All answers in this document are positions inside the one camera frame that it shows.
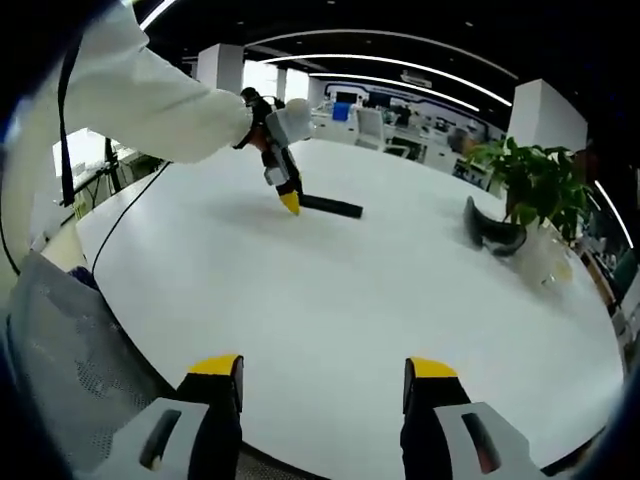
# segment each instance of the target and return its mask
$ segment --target window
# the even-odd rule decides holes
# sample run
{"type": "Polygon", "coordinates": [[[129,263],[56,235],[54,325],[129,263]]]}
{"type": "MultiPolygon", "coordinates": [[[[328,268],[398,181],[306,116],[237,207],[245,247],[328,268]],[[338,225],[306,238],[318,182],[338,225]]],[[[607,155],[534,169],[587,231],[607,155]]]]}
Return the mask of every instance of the window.
{"type": "Polygon", "coordinates": [[[268,63],[245,61],[242,88],[247,87],[255,88],[263,97],[275,97],[278,92],[278,67],[268,63]]]}
{"type": "MultiPolygon", "coordinates": [[[[69,145],[71,168],[79,167],[80,164],[84,163],[84,168],[80,168],[80,170],[85,170],[104,162],[104,137],[88,128],[83,128],[67,135],[67,145],[69,145]]],[[[62,176],[62,148],[60,142],[53,146],[53,161],[56,166],[56,176],[62,176]]]]}
{"type": "Polygon", "coordinates": [[[309,75],[298,70],[287,70],[287,84],[284,90],[284,101],[292,98],[304,98],[309,96],[309,75]]]}

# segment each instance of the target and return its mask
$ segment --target black object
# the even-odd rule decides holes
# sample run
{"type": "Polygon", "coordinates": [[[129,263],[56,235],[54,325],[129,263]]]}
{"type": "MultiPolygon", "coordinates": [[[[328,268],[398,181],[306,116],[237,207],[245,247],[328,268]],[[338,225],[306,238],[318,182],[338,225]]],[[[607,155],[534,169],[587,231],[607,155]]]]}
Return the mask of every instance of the black object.
{"type": "Polygon", "coordinates": [[[359,205],[331,200],[329,198],[315,197],[313,195],[300,195],[300,206],[313,208],[327,213],[335,213],[349,218],[361,218],[363,208],[359,205]]]}
{"type": "Polygon", "coordinates": [[[369,94],[368,106],[370,108],[384,107],[391,108],[391,95],[386,93],[371,92],[369,94]]]}
{"type": "Polygon", "coordinates": [[[393,107],[392,110],[398,115],[398,118],[396,119],[396,127],[408,127],[411,110],[401,105],[393,107]]]}
{"type": "Polygon", "coordinates": [[[413,363],[406,360],[400,446],[407,480],[453,478],[447,438],[435,409],[467,403],[457,377],[417,378],[413,363]]]}
{"type": "Polygon", "coordinates": [[[527,231],[522,225],[498,222],[485,216],[476,208],[473,197],[467,197],[464,224],[477,246],[482,247],[485,240],[499,244],[491,248],[491,253],[497,257],[513,255],[527,239],[527,231]]]}
{"type": "Polygon", "coordinates": [[[112,141],[110,138],[104,139],[104,158],[108,164],[108,173],[111,177],[111,185],[113,185],[114,193],[122,190],[120,179],[118,178],[118,157],[113,151],[112,141]]]}
{"type": "MultiPolygon", "coordinates": [[[[235,147],[234,149],[238,150],[244,148],[248,143],[249,139],[256,131],[256,129],[262,129],[266,138],[267,143],[270,147],[274,147],[275,142],[273,140],[272,134],[269,130],[269,126],[267,125],[267,116],[273,113],[274,109],[269,105],[269,103],[264,99],[264,97],[260,96],[260,93],[253,87],[247,87],[242,90],[241,94],[242,98],[246,102],[247,107],[251,108],[251,112],[253,113],[253,122],[251,125],[251,129],[249,133],[245,136],[245,138],[235,147]]],[[[285,104],[283,101],[279,100],[276,97],[267,97],[274,99],[274,107],[276,110],[281,110],[285,108],[285,104]]],[[[293,161],[293,157],[288,148],[280,148],[280,154],[282,155],[282,159],[284,160],[286,173],[289,178],[282,185],[276,186],[276,191],[278,195],[282,197],[283,195],[287,195],[289,193],[298,192],[299,195],[302,195],[302,182],[300,181],[300,172],[298,171],[298,167],[296,167],[295,162],[293,161]]],[[[278,168],[280,169],[280,163],[276,158],[276,154],[270,148],[269,150],[262,152],[262,164],[264,165],[266,170],[278,168]]]]}
{"type": "Polygon", "coordinates": [[[91,193],[91,190],[87,189],[89,191],[89,195],[91,196],[91,208],[94,209],[96,208],[96,197],[98,196],[98,190],[100,189],[100,179],[102,178],[102,176],[98,176],[98,180],[96,181],[96,189],[93,193],[91,193]]]}
{"type": "Polygon", "coordinates": [[[60,71],[60,81],[58,83],[58,114],[60,115],[60,150],[62,152],[62,199],[63,205],[69,207],[73,205],[75,194],[73,192],[73,174],[71,173],[71,159],[69,158],[69,145],[67,144],[67,129],[64,124],[64,100],[67,97],[67,87],[69,78],[76,64],[78,53],[80,52],[80,39],[74,41],[69,47],[69,51],[62,62],[60,71]]]}
{"type": "Polygon", "coordinates": [[[356,103],[358,95],[356,93],[338,92],[336,93],[336,103],[356,103]]]}
{"type": "Polygon", "coordinates": [[[189,373],[176,399],[210,406],[193,444],[189,480],[236,477],[242,446],[242,381],[244,359],[235,359],[229,375],[189,373]]]}

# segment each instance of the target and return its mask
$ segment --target floor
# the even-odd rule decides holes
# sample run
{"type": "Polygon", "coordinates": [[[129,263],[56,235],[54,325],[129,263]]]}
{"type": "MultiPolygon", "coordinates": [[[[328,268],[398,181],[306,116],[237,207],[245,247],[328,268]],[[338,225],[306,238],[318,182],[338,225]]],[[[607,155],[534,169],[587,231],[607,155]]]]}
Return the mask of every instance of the floor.
{"type": "Polygon", "coordinates": [[[76,223],[75,218],[65,223],[42,250],[42,255],[47,260],[65,272],[79,266],[88,268],[87,260],[82,253],[80,239],[76,233],[76,223]]]}

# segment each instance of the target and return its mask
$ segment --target black strap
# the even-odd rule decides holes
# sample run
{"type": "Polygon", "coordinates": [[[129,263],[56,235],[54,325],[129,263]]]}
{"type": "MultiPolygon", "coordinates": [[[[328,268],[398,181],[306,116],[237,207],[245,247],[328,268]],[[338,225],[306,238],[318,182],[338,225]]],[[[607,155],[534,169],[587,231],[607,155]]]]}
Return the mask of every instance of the black strap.
{"type": "MultiPolygon", "coordinates": [[[[267,98],[275,99],[277,109],[284,108],[284,103],[278,100],[276,97],[267,97],[267,98]]],[[[244,136],[244,138],[240,140],[240,143],[233,146],[235,150],[243,149],[247,145],[247,143],[249,143],[249,140],[251,140],[251,137],[256,131],[256,128],[263,126],[265,122],[265,118],[267,118],[267,115],[271,113],[271,105],[267,103],[264,97],[261,97],[259,95],[255,98],[252,98],[251,100],[248,100],[246,102],[246,105],[247,105],[247,108],[251,109],[251,113],[253,115],[253,119],[251,120],[251,128],[249,129],[249,132],[244,136]]]]}
{"type": "Polygon", "coordinates": [[[60,115],[60,145],[62,150],[62,204],[65,207],[73,205],[75,193],[73,191],[73,174],[71,173],[71,159],[69,158],[69,145],[67,144],[67,130],[64,125],[64,100],[67,96],[69,78],[73,66],[78,58],[82,37],[74,41],[62,61],[60,82],[58,83],[58,113],[60,115]]]}

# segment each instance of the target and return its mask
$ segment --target green leaves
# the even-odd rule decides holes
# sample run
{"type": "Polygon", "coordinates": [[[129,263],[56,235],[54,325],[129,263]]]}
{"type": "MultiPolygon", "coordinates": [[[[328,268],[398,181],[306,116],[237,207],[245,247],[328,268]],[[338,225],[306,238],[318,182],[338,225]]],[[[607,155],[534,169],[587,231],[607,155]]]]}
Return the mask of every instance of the green leaves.
{"type": "Polygon", "coordinates": [[[525,227],[536,218],[538,218],[538,212],[526,203],[518,203],[511,212],[511,223],[519,223],[525,227]]]}
{"type": "Polygon", "coordinates": [[[571,152],[564,147],[519,147],[512,137],[506,141],[473,148],[468,162],[487,165],[494,178],[502,180],[515,207],[511,220],[529,225],[548,218],[564,239],[574,239],[578,215],[586,208],[589,189],[573,174],[571,152]]]}

